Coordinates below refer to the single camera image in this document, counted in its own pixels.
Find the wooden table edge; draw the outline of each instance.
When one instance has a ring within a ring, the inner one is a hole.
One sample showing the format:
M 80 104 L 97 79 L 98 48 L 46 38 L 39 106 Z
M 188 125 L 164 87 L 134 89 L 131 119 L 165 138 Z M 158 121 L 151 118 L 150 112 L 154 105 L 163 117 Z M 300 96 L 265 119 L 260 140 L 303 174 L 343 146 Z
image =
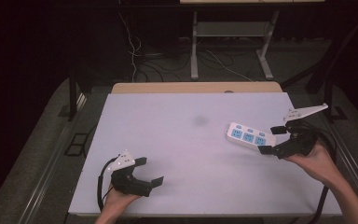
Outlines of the wooden table edge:
M 117 83 L 112 93 L 282 92 L 277 82 Z

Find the floor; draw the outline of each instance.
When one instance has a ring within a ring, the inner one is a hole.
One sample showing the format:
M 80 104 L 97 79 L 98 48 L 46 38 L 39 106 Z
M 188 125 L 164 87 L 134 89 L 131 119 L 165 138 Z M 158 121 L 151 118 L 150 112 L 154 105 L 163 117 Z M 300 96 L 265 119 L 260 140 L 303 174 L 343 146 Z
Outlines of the floor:
M 187 39 L 182 39 L 180 53 L 168 57 L 164 52 L 145 48 L 143 64 L 137 64 L 135 82 L 177 82 L 192 81 L 190 78 L 189 52 Z M 264 81 L 261 67 L 255 57 L 260 48 L 260 39 L 201 39 L 198 44 L 199 82 L 210 81 Z M 330 42 L 328 40 L 293 40 L 272 42 L 267 59 L 274 81 L 283 82 L 312 66 L 322 58 Z M 323 92 L 309 95 L 304 91 L 307 78 L 284 89 L 295 107 L 305 107 L 322 103 Z M 67 210 L 76 188 L 85 158 L 65 156 L 70 141 L 76 134 L 89 133 L 85 152 L 90 147 L 93 127 L 98 123 L 104 100 L 111 91 L 110 86 L 95 86 L 91 93 L 81 94 L 78 113 L 73 121 L 68 121 L 69 90 L 66 80 L 51 96 L 46 110 L 34 128 L 27 144 L 12 168 L 4 186 L 0 189 L 0 223 L 93 223 L 95 217 L 68 215 Z M 333 125 L 325 123 L 322 116 L 312 122 L 320 127 L 333 126 L 358 165 L 358 111 L 348 101 L 345 93 L 334 88 L 334 104 L 344 111 L 348 119 L 337 120 Z M 78 152 L 80 147 L 70 148 Z M 353 175 L 341 157 L 338 168 L 353 187 Z M 232 219 L 229 223 L 308 223 L 311 217 L 260 217 Z M 172 223 L 173 220 L 144 220 L 146 223 Z M 178 223 L 189 220 L 176 219 Z M 190 220 L 197 223 L 215 223 L 215 220 Z M 122 223 L 133 220 L 123 219 Z M 318 223 L 343 223 L 342 217 L 322 217 Z

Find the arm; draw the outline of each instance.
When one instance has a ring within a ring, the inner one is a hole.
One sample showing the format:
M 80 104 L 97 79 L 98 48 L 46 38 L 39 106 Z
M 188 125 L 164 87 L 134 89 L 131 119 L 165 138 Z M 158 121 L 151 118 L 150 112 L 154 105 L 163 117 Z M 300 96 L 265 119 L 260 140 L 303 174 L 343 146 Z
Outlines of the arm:
M 358 223 L 358 197 L 333 163 L 323 145 L 316 143 L 307 157 L 294 155 L 286 160 L 296 163 L 311 177 L 330 188 L 346 222 Z
M 95 224 L 115 224 L 121 214 L 124 213 L 126 208 L 141 196 L 132 194 L 123 194 L 111 189 L 106 197 L 103 211 L 95 221 Z

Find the white table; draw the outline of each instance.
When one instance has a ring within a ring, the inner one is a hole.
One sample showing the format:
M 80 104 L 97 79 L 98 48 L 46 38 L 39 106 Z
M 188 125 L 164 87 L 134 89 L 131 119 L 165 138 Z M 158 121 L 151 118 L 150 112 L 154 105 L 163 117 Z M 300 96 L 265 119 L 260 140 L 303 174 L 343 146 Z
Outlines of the white table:
M 283 92 L 110 94 L 69 213 L 99 214 L 97 178 L 127 149 L 147 157 L 134 176 L 162 186 L 126 217 L 264 217 L 315 213 L 323 185 L 288 161 L 262 156 L 225 138 L 231 121 L 268 132 L 293 107 Z M 287 135 L 279 135 L 278 143 Z M 105 173 L 103 192 L 110 174 Z M 340 215 L 329 193 L 324 215 Z

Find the hand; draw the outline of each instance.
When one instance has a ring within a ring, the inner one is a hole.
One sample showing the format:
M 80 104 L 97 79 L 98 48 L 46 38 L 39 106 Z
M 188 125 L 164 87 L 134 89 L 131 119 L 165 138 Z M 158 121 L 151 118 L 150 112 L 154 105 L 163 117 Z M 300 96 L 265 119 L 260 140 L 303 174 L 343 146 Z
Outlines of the hand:
M 141 196 L 133 194 L 123 194 L 115 189 L 111 189 L 106 196 L 103 211 L 96 220 L 95 224 L 113 224 L 121 216 L 127 207 Z
M 320 142 L 316 142 L 312 152 L 307 157 L 293 155 L 285 159 L 303 168 L 308 175 L 321 181 L 328 188 L 331 188 L 333 183 L 342 178 L 329 153 Z

